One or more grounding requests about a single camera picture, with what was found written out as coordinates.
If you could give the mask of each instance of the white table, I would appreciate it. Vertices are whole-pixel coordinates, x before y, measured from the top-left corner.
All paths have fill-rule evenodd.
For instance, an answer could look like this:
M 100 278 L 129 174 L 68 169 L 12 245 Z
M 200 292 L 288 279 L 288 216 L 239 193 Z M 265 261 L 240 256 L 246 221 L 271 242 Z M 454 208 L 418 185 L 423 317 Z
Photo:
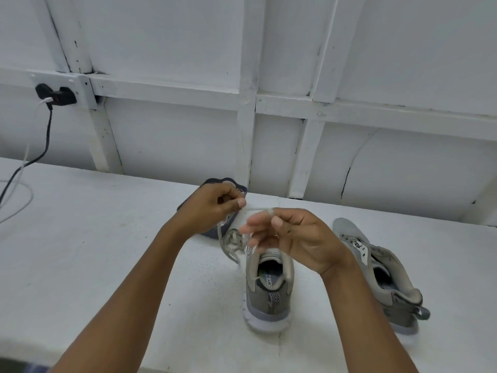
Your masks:
M 18 165 L 0 159 L 1 178 Z M 45 164 L 27 168 L 23 181 L 34 201 L 0 225 L 0 356 L 53 364 L 195 187 Z M 27 198 L 19 187 L 9 209 Z M 307 208 L 328 224 L 349 218 L 393 250 L 432 311 L 408 349 L 420 371 L 497 369 L 497 228 L 259 194 L 247 201 Z M 256 335 L 240 308 L 242 271 L 215 240 L 192 238 L 174 265 L 143 369 L 345 372 L 320 278 L 299 264 L 295 276 L 291 328 Z

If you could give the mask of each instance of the black plug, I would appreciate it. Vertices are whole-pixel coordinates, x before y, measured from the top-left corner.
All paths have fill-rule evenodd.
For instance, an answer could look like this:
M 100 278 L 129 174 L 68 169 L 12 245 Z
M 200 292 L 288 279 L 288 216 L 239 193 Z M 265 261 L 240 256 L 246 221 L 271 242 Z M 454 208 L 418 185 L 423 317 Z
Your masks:
M 48 102 L 47 106 L 67 106 L 69 104 L 75 104 L 78 101 L 76 100 L 76 96 L 72 92 L 72 90 L 68 87 L 61 87 L 58 91 L 53 91 L 51 87 L 49 87 L 45 83 L 40 83 L 35 87 L 36 94 L 40 99 L 45 99 L 48 97 L 52 97 L 53 101 Z

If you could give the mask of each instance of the dark floor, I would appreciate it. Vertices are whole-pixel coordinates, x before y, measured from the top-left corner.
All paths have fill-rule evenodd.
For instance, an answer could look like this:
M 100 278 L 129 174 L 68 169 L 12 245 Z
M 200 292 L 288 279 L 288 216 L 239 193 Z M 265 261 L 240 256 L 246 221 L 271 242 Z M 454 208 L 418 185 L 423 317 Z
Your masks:
M 48 368 L 39 365 L 0 358 L 1 373 L 46 373 Z

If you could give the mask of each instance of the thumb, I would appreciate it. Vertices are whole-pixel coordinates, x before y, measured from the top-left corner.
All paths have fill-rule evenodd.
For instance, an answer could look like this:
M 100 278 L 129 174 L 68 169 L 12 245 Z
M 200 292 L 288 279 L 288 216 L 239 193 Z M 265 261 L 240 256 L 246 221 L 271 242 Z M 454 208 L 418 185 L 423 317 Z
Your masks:
M 219 205 L 219 208 L 221 209 L 221 212 L 226 216 L 229 215 L 230 213 L 239 211 L 243 207 L 245 207 L 247 204 L 247 201 L 244 198 L 239 198 L 239 199 L 233 199 L 229 200 L 223 204 Z
M 303 241 L 314 240 L 315 228 L 313 225 L 292 225 L 283 221 L 278 216 L 271 219 L 271 225 L 275 229 L 278 237 L 290 238 Z

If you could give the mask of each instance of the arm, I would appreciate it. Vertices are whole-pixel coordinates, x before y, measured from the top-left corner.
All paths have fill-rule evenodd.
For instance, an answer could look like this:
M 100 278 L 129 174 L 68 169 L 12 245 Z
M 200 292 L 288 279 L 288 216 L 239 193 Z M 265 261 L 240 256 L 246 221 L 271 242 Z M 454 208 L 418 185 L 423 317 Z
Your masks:
M 197 189 L 161 228 L 126 279 L 51 372 L 136 372 L 181 247 L 193 234 L 209 230 L 245 205 L 242 195 L 229 184 L 206 184 Z
M 416 373 L 382 313 L 352 253 L 331 229 L 304 209 L 260 212 L 240 228 L 249 245 L 279 248 L 321 275 L 350 373 Z

